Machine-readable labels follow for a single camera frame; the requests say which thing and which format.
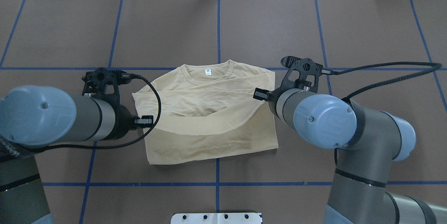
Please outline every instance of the light blue joint cap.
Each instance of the light blue joint cap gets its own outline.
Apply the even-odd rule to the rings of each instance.
[[[410,156],[410,152],[415,149],[416,146],[416,133],[413,127],[406,120],[398,118],[389,114],[386,111],[382,111],[383,113],[390,116],[394,122],[396,122],[399,131],[401,132],[401,150],[396,158],[393,161],[401,161]]]
[[[47,214],[31,224],[54,224],[53,214]]]
[[[324,224],[354,224],[335,209],[326,205],[326,214],[324,215]]]
[[[50,144],[64,136],[76,119],[76,105],[64,91],[20,86],[0,99],[0,135],[27,145]]]
[[[293,123],[304,140],[324,149],[342,148],[357,128],[352,108],[339,98],[326,94],[302,100],[293,114]]]

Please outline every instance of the beige shirt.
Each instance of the beige shirt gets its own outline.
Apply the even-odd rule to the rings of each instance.
[[[162,107],[145,138],[147,160],[179,164],[278,148],[268,104],[252,98],[256,87],[273,90],[274,79],[272,71],[232,60],[182,65],[155,79]],[[140,117],[156,117],[158,104],[148,85],[133,97]]]

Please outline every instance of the white bracket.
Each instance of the white bracket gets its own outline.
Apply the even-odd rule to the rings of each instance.
[[[261,213],[174,214],[171,224],[262,224]]]

